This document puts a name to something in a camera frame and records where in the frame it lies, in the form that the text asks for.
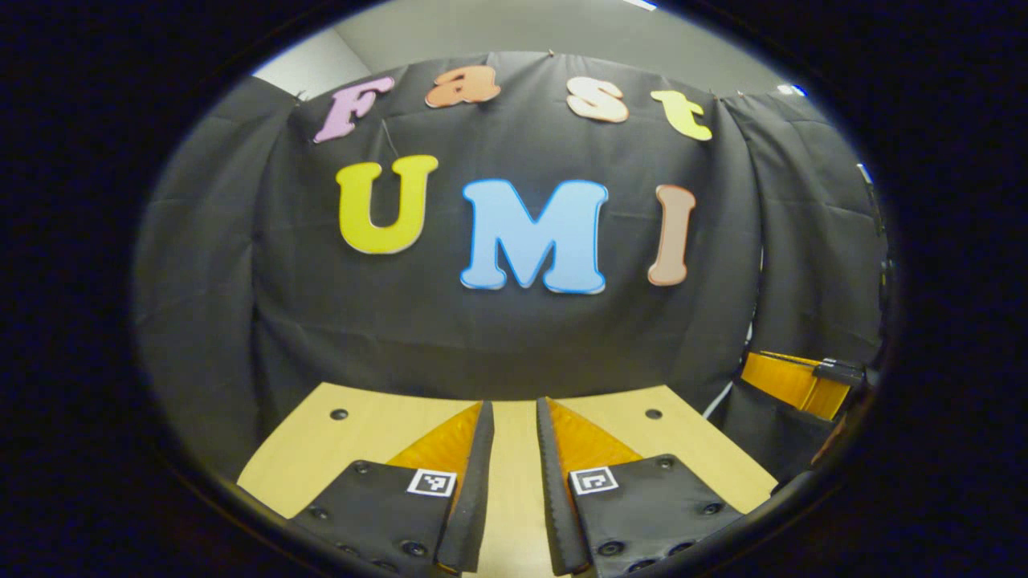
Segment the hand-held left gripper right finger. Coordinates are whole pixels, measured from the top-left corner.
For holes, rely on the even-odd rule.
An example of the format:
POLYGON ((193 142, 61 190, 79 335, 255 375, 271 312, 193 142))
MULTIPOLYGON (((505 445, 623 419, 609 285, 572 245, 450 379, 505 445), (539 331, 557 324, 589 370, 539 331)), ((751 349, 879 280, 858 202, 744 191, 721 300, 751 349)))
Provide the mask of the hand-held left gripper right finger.
POLYGON ((553 399, 536 400, 536 431, 556 575, 628 577, 743 517, 674 454, 645 457, 553 399))

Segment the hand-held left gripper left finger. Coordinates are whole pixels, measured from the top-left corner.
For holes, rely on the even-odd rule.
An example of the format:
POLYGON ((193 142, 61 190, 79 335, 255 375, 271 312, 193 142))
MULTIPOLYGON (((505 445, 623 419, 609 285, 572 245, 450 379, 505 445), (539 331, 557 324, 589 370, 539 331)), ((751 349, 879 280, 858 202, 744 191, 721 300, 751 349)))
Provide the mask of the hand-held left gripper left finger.
POLYGON ((479 566, 495 435, 472 404, 388 463, 350 463, 291 523, 335 556, 390 577, 458 577, 479 566))

